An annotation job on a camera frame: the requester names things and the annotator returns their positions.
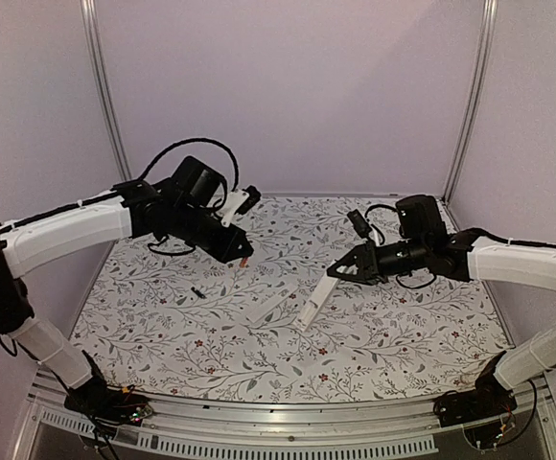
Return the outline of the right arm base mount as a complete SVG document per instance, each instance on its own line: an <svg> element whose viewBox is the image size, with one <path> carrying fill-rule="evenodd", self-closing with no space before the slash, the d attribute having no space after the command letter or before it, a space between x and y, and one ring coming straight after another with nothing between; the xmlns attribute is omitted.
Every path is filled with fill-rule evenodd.
<svg viewBox="0 0 556 460"><path fill-rule="evenodd" d="M497 364L505 354L501 352L485 365L473 389L464 392L451 390L433 400L433 414L440 426L462 425L518 407L513 391L505 389L494 377Z"/></svg>

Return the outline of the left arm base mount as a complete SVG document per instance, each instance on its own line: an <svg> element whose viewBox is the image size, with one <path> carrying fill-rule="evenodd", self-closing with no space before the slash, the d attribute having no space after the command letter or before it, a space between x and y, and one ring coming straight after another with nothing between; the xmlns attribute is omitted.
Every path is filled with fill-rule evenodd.
<svg viewBox="0 0 556 460"><path fill-rule="evenodd" d="M137 393L134 384L110 387L92 357L86 351L82 353L90 364L91 378L77 389L66 390L66 409L114 426L140 426L153 415L149 398Z"/></svg>

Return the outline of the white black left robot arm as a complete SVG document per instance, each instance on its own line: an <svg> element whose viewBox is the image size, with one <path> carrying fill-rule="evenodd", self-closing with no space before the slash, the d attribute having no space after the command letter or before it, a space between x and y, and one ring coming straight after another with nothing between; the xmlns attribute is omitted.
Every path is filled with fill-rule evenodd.
<svg viewBox="0 0 556 460"><path fill-rule="evenodd" d="M94 416L113 408L111 391L95 379L92 361L51 323L35 316L23 283L26 274L100 243L152 235L183 241L226 264L253 249L234 224L260 200L254 187L225 192L219 173L187 156L174 174L155 184L144 178L123 182L99 195L30 218L0 222L0 334L22 346L53 371Z"/></svg>

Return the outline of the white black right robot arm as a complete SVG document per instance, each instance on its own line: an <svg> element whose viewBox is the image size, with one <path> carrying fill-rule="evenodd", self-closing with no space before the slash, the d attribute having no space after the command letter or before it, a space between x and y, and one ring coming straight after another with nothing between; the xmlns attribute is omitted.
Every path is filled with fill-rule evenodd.
<svg viewBox="0 0 556 460"><path fill-rule="evenodd" d="M328 267L328 276L373 286L425 269L459 282L498 281L556 292L556 243L506 239L481 228L449 233L430 195L403 198L395 210L400 241L359 244ZM502 405L504 393L554 368L556 326L494 357L476 379L467 409L486 418Z"/></svg>

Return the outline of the white remote control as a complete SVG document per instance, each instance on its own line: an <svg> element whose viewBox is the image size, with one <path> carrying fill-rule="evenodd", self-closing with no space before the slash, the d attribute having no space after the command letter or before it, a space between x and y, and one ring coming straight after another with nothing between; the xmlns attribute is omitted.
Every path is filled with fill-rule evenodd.
<svg viewBox="0 0 556 460"><path fill-rule="evenodd" d="M330 299L339 280L337 278L324 275L315 286L312 294L304 303L298 313L294 324L301 331L305 332L313 323L322 307Z"/></svg>

